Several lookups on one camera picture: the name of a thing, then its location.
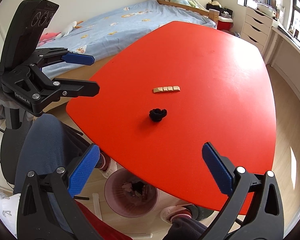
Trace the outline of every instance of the green plush toy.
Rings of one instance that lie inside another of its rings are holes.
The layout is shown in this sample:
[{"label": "green plush toy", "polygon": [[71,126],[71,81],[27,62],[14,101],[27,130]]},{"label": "green plush toy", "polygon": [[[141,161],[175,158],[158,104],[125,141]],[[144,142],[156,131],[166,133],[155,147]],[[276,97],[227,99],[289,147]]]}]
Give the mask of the green plush toy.
[{"label": "green plush toy", "polygon": [[187,5],[194,8],[196,7],[193,1],[188,1],[188,0],[170,0],[170,2]]}]

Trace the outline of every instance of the blue bed sheet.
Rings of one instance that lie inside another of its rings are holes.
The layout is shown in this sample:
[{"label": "blue bed sheet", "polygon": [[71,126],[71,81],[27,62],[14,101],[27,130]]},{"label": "blue bed sheet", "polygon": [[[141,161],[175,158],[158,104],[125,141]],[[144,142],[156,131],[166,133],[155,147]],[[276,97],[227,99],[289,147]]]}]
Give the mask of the blue bed sheet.
[{"label": "blue bed sheet", "polygon": [[[40,48],[65,47],[77,53],[93,55],[95,60],[115,55],[149,32],[171,21],[183,21],[215,28],[216,24],[197,13],[149,0],[95,16],[59,40]],[[182,33],[171,33],[171,36]],[[53,78],[82,65],[65,62],[47,66],[42,71]]]}]

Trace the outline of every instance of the drawer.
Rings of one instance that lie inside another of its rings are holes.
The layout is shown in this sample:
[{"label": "drawer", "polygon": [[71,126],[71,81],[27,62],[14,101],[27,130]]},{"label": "drawer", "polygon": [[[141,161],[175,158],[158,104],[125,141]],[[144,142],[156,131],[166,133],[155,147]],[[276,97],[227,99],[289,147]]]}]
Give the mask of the drawer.
[{"label": "drawer", "polygon": [[249,23],[244,24],[244,29],[242,32],[247,34],[249,37],[253,38],[254,40],[256,40],[262,46],[265,45],[267,35],[264,34],[262,31],[258,30],[257,28],[252,27]]},{"label": "drawer", "polygon": [[250,38],[247,34],[243,33],[243,34],[241,35],[241,38],[242,38],[243,40],[245,40],[245,41],[247,41],[247,42],[249,42],[249,43],[255,45],[255,46],[258,48],[258,50],[260,51],[260,53],[263,51],[263,46],[260,45],[260,43],[258,43],[258,42],[255,41],[254,39]]},{"label": "drawer", "polygon": [[258,21],[262,22],[266,26],[271,27],[272,19],[263,15],[262,13],[259,13],[249,7],[247,7],[247,15],[251,16],[252,18],[257,19]]},{"label": "drawer", "polygon": [[258,30],[262,31],[266,35],[269,34],[270,27],[265,25],[264,23],[256,20],[255,18],[252,18],[251,16],[246,16],[246,23],[249,23],[251,26],[256,27]]}]

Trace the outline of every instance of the sock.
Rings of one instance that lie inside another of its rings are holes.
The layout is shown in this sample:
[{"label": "sock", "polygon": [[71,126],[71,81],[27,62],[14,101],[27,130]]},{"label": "sock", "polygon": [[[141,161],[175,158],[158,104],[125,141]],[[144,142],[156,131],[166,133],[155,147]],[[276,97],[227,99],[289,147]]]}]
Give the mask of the sock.
[{"label": "sock", "polygon": [[191,217],[191,212],[188,209],[181,210],[181,211],[177,212],[176,214],[174,214],[173,216],[171,216],[170,221],[171,221],[171,223],[173,223],[174,219],[181,218],[181,217],[192,218]]},{"label": "sock", "polygon": [[110,157],[101,151],[99,161],[97,162],[95,168],[100,169],[102,171],[106,171],[109,165]]}]

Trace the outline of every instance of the floor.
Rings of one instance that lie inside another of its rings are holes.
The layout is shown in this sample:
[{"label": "floor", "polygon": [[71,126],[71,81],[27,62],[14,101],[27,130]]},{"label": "floor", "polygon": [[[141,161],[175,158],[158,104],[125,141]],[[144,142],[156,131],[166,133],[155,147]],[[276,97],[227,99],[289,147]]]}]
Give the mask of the floor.
[{"label": "floor", "polygon": [[[300,206],[300,101],[276,70],[270,66],[267,69],[273,87],[277,118],[276,150],[272,170],[278,181],[287,226]],[[79,130],[65,112],[65,105],[52,109],[49,113]],[[92,194],[98,193],[103,221],[125,234],[153,233],[154,240],[162,239],[170,225],[161,221],[161,209],[184,203],[161,191],[159,202],[152,212],[138,219],[128,219],[116,214],[107,205],[104,197],[105,182],[106,179],[98,170],[93,171],[81,193],[82,196],[90,197],[90,200],[81,202],[94,213]],[[203,224],[208,226],[217,213],[214,212]]]}]

